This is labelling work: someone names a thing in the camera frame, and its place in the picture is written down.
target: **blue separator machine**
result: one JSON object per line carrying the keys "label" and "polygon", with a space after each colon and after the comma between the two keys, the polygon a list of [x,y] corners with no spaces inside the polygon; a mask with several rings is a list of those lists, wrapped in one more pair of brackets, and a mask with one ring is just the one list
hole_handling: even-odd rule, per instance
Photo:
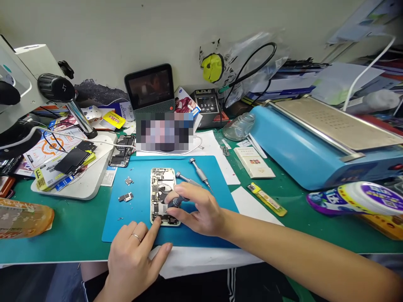
{"label": "blue separator machine", "polygon": [[309,96],[267,100],[251,134],[302,187],[382,180],[403,169],[403,137]]}

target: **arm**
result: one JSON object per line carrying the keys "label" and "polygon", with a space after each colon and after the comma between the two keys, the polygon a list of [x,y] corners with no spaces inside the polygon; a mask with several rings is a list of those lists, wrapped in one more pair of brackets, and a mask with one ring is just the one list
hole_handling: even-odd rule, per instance
{"label": "arm", "polygon": [[172,243],[165,243],[148,258],[160,225],[157,217],[150,230],[135,221],[119,230],[110,246],[109,275],[94,302],[131,302],[154,283],[172,249]]}
{"label": "arm", "polygon": [[196,203],[198,212],[169,208],[194,231],[219,236],[274,266],[329,301],[395,302],[403,297],[403,282],[392,271],[341,247],[269,222],[221,209],[214,197],[186,182],[178,194]]}

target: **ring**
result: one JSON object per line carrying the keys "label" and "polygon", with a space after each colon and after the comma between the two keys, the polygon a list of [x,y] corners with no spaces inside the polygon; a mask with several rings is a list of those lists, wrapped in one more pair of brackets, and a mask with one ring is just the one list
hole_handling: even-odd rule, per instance
{"label": "ring", "polygon": [[132,235],[133,235],[134,237],[136,237],[136,238],[140,241],[140,243],[141,243],[141,239],[140,239],[139,236],[137,236],[135,233],[133,233]]}

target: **microscope focus knob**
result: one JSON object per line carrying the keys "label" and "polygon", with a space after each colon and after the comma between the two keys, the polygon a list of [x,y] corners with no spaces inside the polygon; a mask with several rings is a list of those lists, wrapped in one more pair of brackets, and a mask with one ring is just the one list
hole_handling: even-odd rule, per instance
{"label": "microscope focus knob", "polygon": [[51,101],[68,103],[76,96],[76,90],[68,79],[51,73],[39,76],[38,88]]}
{"label": "microscope focus knob", "polygon": [[0,104],[15,105],[21,100],[20,93],[13,85],[0,81]]}

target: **metal heating plate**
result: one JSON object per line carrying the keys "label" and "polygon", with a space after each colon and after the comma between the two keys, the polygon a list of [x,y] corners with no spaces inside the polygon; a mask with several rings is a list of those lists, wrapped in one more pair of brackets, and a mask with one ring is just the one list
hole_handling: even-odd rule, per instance
{"label": "metal heating plate", "polygon": [[352,117],[313,98],[280,101],[279,107],[355,151],[398,145],[403,137]]}

